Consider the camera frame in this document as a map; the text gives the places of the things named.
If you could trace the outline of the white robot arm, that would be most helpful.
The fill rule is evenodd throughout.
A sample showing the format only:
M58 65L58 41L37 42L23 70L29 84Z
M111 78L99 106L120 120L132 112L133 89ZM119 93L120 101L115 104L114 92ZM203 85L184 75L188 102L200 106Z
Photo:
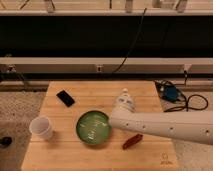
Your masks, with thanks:
M136 113L129 94L116 99L109 117L113 128L213 145L213 112Z

